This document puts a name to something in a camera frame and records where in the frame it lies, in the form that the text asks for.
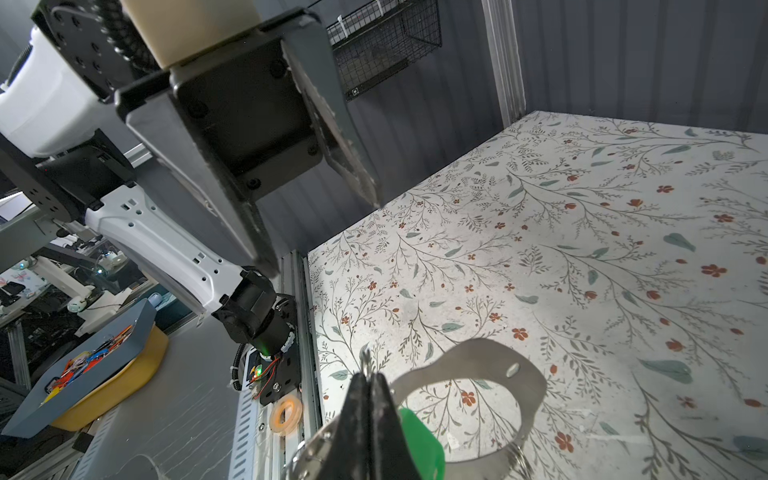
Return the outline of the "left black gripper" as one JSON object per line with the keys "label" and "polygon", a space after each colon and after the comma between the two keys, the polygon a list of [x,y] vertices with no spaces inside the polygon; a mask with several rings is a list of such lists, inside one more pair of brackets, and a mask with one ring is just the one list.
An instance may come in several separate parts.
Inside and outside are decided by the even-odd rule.
{"label": "left black gripper", "polygon": [[369,205],[383,196],[349,113],[326,29],[294,9],[119,90],[119,116],[174,177],[165,203],[213,252],[272,278],[279,261],[251,201],[318,165]]}

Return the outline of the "green tagged key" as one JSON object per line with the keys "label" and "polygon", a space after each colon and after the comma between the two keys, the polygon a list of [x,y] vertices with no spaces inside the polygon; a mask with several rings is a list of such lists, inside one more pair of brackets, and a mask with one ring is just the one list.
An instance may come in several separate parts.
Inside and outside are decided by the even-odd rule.
{"label": "green tagged key", "polygon": [[400,408],[398,414],[409,453],[420,478],[443,480],[446,460],[440,441],[410,409]]}

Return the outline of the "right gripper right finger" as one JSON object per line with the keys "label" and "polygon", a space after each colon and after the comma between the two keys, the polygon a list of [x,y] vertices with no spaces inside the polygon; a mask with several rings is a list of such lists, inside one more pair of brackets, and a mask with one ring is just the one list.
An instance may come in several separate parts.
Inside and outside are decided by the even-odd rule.
{"label": "right gripper right finger", "polygon": [[370,380],[370,478],[420,479],[386,378]]}

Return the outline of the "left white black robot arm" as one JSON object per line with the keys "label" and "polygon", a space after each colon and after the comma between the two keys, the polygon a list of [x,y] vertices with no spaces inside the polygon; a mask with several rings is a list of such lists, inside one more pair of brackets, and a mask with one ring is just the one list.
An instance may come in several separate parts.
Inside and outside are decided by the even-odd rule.
{"label": "left white black robot arm", "polygon": [[41,211],[151,265],[239,344],[288,353],[257,198],[326,161],[370,205],[376,169],[330,37],[249,1],[41,1],[1,87],[1,171]]}

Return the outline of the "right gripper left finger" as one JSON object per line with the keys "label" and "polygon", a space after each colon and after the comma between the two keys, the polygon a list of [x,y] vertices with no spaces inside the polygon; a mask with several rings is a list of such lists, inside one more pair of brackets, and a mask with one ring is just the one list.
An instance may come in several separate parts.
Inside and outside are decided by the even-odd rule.
{"label": "right gripper left finger", "polygon": [[370,430],[370,386],[363,373],[353,376],[341,411],[337,416],[331,448],[319,479],[367,479]]}

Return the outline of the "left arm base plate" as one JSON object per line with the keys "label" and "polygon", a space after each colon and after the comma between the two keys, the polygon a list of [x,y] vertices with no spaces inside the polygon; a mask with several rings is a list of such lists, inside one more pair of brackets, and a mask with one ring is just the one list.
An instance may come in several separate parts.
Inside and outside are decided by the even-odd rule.
{"label": "left arm base plate", "polygon": [[278,294],[266,330],[245,360],[243,387],[262,405],[270,405],[301,383],[297,308],[293,296]]}

